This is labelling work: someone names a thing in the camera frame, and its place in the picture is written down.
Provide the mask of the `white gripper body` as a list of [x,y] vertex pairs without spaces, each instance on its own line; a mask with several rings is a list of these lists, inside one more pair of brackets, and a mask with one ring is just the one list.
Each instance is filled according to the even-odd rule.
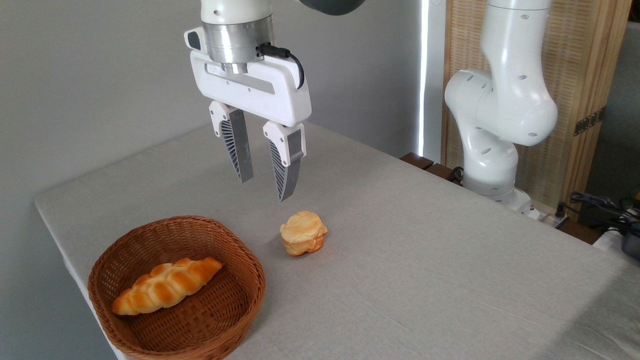
[[294,61],[266,56],[247,64],[247,73],[233,74],[203,52],[192,50],[190,63],[197,87],[206,98],[284,126],[311,116],[309,89],[306,83],[297,88],[300,72]]

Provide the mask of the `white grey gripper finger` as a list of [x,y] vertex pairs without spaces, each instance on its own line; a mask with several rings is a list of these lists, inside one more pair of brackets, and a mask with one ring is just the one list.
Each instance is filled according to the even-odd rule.
[[244,111],[220,101],[212,101],[209,114],[215,136],[224,140],[240,182],[247,182],[254,177],[254,172]]
[[282,202],[292,196],[298,183],[301,160],[307,154],[305,128],[302,123],[287,127],[267,121],[263,134],[269,139],[278,198]]

